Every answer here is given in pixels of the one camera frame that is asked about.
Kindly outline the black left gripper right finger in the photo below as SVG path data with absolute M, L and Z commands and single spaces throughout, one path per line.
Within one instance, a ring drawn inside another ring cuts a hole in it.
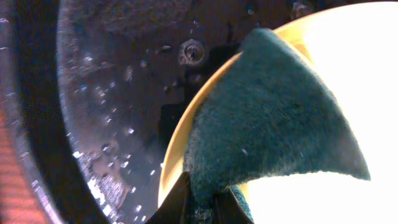
M 214 195 L 214 224 L 254 224 L 231 189 Z

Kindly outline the green yellow sponge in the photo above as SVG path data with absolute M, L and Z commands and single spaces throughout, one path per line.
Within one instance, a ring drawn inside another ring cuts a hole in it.
M 334 95 L 297 53 L 269 29 L 252 30 L 239 51 L 193 119 L 184 168 L 196 214 L 210 215 L 214 195 L 261 177 L 371 178 Z

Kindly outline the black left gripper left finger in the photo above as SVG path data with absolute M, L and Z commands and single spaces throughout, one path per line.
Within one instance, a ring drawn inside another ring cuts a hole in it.
M 183 172 L 146 224 L 189 224 L 191 199 L 190 174 Z

